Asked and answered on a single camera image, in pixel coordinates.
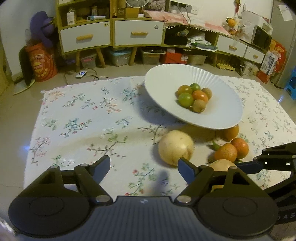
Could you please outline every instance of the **white plate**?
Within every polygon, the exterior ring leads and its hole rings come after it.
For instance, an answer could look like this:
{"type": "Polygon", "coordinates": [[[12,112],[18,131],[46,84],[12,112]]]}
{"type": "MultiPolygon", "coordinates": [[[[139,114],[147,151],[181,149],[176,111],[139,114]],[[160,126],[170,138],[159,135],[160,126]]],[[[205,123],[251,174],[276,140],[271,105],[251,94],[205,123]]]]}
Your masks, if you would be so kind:
{"type": "Polygon", "coordinates": [[[178,119],[209,129],[227,129],[242,119],[243,107],[237,93],[218,76],[185,64],[163,64],[149,70],[145,88],[150,97],[178,119]],[[175,92],[182,85],[198,83],[213,92],[204,112],[198,114],[181,107],[175,92]]]}

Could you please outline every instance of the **plastic container with blue lid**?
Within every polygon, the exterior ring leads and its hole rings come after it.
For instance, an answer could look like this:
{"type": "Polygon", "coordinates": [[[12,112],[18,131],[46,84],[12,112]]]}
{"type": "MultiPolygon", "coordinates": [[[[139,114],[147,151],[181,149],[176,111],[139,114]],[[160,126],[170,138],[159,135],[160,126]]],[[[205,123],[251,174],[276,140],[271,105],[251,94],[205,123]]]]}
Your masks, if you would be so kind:
{"type": "Polygon", "coordinates": [[[111,49],[108,49],[108,55],[113,65],[117,67],[122,66],[128,64],[129,58],[131,56],[131,49],[120,51],[112,51],[111,49]]]}

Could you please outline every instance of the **microwave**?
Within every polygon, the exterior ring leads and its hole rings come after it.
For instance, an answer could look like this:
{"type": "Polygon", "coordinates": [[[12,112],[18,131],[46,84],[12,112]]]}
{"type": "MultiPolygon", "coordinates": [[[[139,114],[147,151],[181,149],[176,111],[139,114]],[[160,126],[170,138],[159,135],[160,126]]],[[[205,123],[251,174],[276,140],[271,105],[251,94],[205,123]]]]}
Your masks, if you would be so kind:
{"type": "Polygon", "coordinates": [[[243,31],[238,36],[239,39],[260,49],[269,50],[272,37],[263,28],[247,21],[243,21],[241,25],[243,26],[243,31]]]}

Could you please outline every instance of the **floor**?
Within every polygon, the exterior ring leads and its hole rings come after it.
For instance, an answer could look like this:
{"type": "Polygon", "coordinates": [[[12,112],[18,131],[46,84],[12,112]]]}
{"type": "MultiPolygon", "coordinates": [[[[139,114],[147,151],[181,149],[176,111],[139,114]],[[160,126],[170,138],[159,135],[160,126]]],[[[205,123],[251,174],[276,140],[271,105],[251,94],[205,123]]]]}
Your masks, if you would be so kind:
{"type": "MultiPolygon", "coordinates": [[[[155,65],[135,63],[133,66],[115,67],[107,65],[105,69],[96,68],[98,76],[123,77],[145,75],[155,65]]],[[[238,73],[220,70],[209,64],[199,66],[216,75],[240,77],[238,73]]],[[[41,106],[42,91],[51,90],[70,84],[92,81],[93,77],[85,76],[81,80],[75,78],[76,73],[60,72],[51,80],[35,83],[28,90],[13,96],[14,86],[11,84],[0,96],[0,216],[8,220],[7,210],[10,202],[21,191],[23,186],[24,169],[30,145],[31,134],[41,106]]],[[[283,90],[272,84],[262,84],[296,121],[296,101],[283,90]]]]}

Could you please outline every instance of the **table runner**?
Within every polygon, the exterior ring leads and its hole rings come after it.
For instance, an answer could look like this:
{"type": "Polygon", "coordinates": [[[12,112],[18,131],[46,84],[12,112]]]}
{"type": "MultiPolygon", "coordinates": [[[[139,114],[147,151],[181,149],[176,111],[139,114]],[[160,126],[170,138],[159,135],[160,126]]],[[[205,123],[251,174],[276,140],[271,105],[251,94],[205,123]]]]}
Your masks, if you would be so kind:
{"type": "MultiPolygon", "coordinates": [[[[296,141],[295,124],[259,83],[220,77],[243,104],[239,137],[250,147],[243,161],[251,161],[264,148],[296,141]]],[[[191,162],[196,166],[212,157],[213,138],[224,142],[216,131],[185,124],[165,112],[150,99],[143,82],[143,76],[121,77],[45,92],[30,143],[24,187],[52,165],[73,169],[109,155],[111,168],[101,186],[113,199],[118,195],[175,198],[186,182],[176,168],[159,158],[161,136],[173,129],[190,134],[195,142],[191,162]]],[[[262,170],[249,176],[265,189],[289,173],[262,170]]]]}

